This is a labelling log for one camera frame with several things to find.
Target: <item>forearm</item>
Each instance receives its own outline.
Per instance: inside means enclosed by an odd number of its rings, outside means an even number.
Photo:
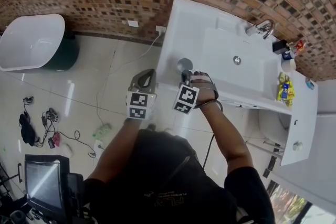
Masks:
[[[217,145],[228,162],[228,172],[238,166],[253,166],[250,152],[234,125],[216,103],[201,108],[214,132]]]
[[[132,154],[140,123],[139,120],[124,123],[115,138],[101,154],[98,164],[89,178],[108,182],[123,170]]]

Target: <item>monitor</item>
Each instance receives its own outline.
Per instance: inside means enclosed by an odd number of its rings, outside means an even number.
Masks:
[[[28,204],[46,217],[67,223],[66,177],[68,173],[68,158],[25,155],[25,184]]]

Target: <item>chrome faucet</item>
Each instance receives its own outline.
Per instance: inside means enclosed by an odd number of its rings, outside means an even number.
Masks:
[[[254,33],[265,33],[262,38],[267,39],[274,32],[274,22],[272,20],[264,20],[258,25],[252,25],[250,28],[247,28],[245,32],[248,36],[252,36]]]

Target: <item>power outlet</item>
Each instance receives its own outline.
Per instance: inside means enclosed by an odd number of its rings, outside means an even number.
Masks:
[[[159,32],[159,33],[166,33],[166,29],[167,27],[164,27],[164,26],[159,26],[159,25],[156,26],[156,32]]]

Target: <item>computer screen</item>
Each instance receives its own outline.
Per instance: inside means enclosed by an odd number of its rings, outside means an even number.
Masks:
[[[59,164],[26,163],[26,179],[29,199],[62,208]]]

